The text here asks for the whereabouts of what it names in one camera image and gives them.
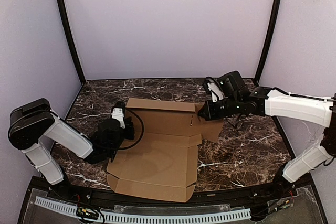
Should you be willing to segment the brown cardboard box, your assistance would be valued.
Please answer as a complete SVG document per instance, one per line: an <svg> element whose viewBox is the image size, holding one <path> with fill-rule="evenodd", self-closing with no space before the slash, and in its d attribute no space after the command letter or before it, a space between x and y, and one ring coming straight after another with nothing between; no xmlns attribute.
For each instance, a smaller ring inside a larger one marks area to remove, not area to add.
<svg viewBox="0 0 336 224"><path fill-rule="evenodd" d="M130 98L126 107L141 140L108 163L108 185L118 194L187 202L197 181L198 147L218 141L223 120L205 121L197 103Z"/></svg>

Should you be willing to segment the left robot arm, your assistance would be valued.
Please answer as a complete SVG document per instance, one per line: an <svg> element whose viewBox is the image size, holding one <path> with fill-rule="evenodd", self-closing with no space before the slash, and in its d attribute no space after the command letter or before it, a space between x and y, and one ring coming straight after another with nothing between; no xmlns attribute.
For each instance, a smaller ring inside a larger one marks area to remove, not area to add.
<svg viewBox="0 0 336 224"><path fill-rule="evenodd" d="M134 124L130 116L126 117L126 110L125 103L118 101L110 117L99 123L97 130L88 137L57 115L47 99L41 98L10 113L8 139L49 184L56 185L66 180L66 174L41 138L53 140L89 164L114 159L117 151L123 150L123 141L135 138Z"/></svg>

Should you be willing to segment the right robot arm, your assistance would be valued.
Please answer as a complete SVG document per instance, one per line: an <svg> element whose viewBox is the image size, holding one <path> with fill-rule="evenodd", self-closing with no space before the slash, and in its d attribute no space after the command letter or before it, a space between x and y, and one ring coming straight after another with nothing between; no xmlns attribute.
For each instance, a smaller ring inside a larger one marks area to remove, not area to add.
<svg viewBox="0 0 336 224"><path fill-rule="evenodd" d="M211 99L204 102L198 116L207 121L232 115L282 116L324 127L316 143L278 169L270 190L274 198L282 197L303 175L335 160L335 97L311 97L277 87L250 91L238 71L217 79L206 77L202 86Z"/></svg>

